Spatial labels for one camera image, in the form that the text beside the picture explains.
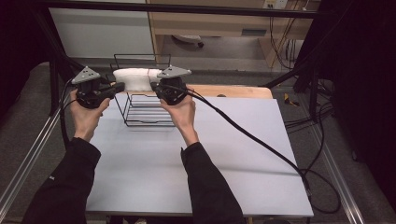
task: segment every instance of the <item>black wire rack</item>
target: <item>black wire rack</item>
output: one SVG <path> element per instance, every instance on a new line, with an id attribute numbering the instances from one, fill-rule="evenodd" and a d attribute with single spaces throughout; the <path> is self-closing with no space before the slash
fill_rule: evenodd
<path id="1" fill-rule="evenodd" d="M 110 64 L 113 72 L 122 68 L 163 70 L 171 65 L 170 54 L 115 54 L 114 59 L 115 63 Z M 175 126 L 169 113 L 161 108 L 160 100 L 156 95 L 128 91 L 124 94 L 125 103 L 122 103 L 117 96 L 115 100 L 126 126 L 145 128 L 148 131 L 158 127 Z"/>

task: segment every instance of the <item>aluminum rail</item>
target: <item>aluminum rail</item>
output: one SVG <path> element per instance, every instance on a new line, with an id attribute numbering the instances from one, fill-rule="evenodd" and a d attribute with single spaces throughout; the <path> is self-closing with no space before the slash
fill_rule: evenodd
<path id="1" fill-rule="evenodd" d="M 3 192 L 3 195 L 0 197 L 0 223 L 3 222 L 6 214 L 17 197 L 21 187 L 23 186 L 24 181 L 35 165 L 35 161 L 41 153 L 44 145 L 47 143 L 47 140 L 50 137 L 53 129 L 55 128 L 60 114 L 60 107 L 55 111 L 55 113 L 47 119 L 46 124 L 41 129 L 41 132 L 38 134 L 35 142 L 31 146 L 29 152 L 21 163 L 18 171 L 12 177 L 12 180 L 9 182 L 6 190 Z"/>
<path id="2" fill-rule="evenodd" d="M 60 0 L 60 1 L 38 0 L 35 2 L 35 5 L 38 7 L 51 7 L 51 8 L 173 12 L 173 13 L 215 14 L 215 15 L 234 15 L 234 16 L 299 18 L 299 19 L 336 19 L 338 17 L 338 15 L 333 12 L 307 11 L 307 10 L 296 11 L 296 10 L 246 8 L 246 7 L 243 8 L 207 7 L 207 6 L 188 6 L 188 5 L 88 2 L 88 1 L 65 1 L 65 0 Z"/>
<path id="3" fill-rule="evenodd" d="M 306 101 L 306 97 L 304 95 L 302 96 L 299 94 L 298 98 L 304 109 L 305 114 L 309 116 L 308 102 Z M 318 125 L 313 125 L 310 129 L 313 131 L 318 146 L 320 146 L 320 139 L 321 139 L 320 128 L 318 127 Z M 347 182 L 345 181 L 341 170 L 339 169 L 337 163 L 335 162 L 335 159 L 332 156 L 329 147 L 327 146 L 326 141 L 323 144 L 324 144 L 322 151 L 323 160 L 324 163 L 326 164 L 332 182 L 334 183 L 334 186 L 337 188 L 341 196 L 341 202 L 344 206 L 344 210 L 349 219 L 349 222 L 351 224 L 364 224 L 364 219 L 363 216 L 361 215 L 361 211 L 357 206 L 355 199 L 353 198 L 352 193 L 349 190 Z"/>

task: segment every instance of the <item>gray floor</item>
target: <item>gray floor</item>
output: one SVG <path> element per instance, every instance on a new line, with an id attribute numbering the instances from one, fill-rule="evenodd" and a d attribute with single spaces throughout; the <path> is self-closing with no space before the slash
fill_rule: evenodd
<path id="1" fill-rule="evenodd" d="M 171 37 L 165 39 L 163 51 L 172 54 L 172 65 L 193 70 L 193 75 L 185 79 L 188 83 L 257 86 L 286 72 L 280 67 L 274 69 L 266 67 L 264 57 L 258 50 L 257 39 L 204 37 L 203 40 L 205 46 L 199 49 Z M 100 72 L 109 72 L 109 69 L 103 69 Z M 284 120 L 306 117 L 301 106 L 284 104 L 285 92 L 290 95 L 292 101 L 299 101 L 302 97 L 306 97 L 305 94 L 296 94 L 291 90 L 290 86 L 293 82 L 294 78 L 291 78 L 273 89 Z M 49 83 L 49 69 L 46 65 L 34 69 L 21 93 L 21 99 L 0 121 L 0 192 L 6 190 L 7 184 L 48 118 Z M 320 101 L 323 103 L 326 99 L 320 98 Z M 342 170 L 365 223 L 396 223 L 395 212 L 390 208 L 366 165 L 351 159 L 350 147 L 343 137 L 337 118 L 325 119 L 324 129 L 326 144 Z M 312 160 L 318 150 L 312 129 L 291 133 L 290 143 L 301 168 Z M 7 213 L 8 220 L 21 219 L 34 192 L 62 158 L 63 153 L 58 124 L 49 137 L 48 143 L 43 147 L 14 204 L 10 207 Z M 322 159 L 318 160 L 314 169 L 329 178 L 327 167 Z M 329 187 L 313 176 L 310 176 L 309 180 L 313 189 L 313 204 L 323 209 L 334 208 L 336 201 Z M 315 216 L 311 223 L 349 223 L 343 209 L 332 215 L 322 214 L 316 210 L 314 212 Z M 103 220 L 104 217 L 89 216 L 89 219 Z M 291 220 L 291 222 L 304 223 L 303 220 Z"/>

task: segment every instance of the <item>white tabletop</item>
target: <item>white tabletop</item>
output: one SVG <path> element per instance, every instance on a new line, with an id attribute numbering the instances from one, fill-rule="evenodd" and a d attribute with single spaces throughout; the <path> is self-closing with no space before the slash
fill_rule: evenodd
<path id="1" fill-rule="evenodd" d="M 118 94 L 120 102 L 125 95 Z M 236 123 L 295 163 L 276 100 L 206 97 Z M 284 161 L 196 101 L 195 129 L 246 217 L 312 217 L 302 179 Z M 92 143 L 102 152 L 87 212 L 190 216 L 184 141 L 176 128 L 137 131 L 123 123 L 114 100 Z"/>

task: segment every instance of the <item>black jacket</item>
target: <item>black jacket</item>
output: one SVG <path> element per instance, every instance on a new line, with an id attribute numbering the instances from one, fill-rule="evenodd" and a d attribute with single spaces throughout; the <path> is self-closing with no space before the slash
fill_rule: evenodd
<path id="1" fill-rule="evenodd" d="M 35 194 L 23 224 L 86 223 L 85 207 L 101 154 L 73 138 L 64 158 Z M 194 223 L 245 223 L 241 207 L 201 143 L 181 150 L 188 175 Z"/>

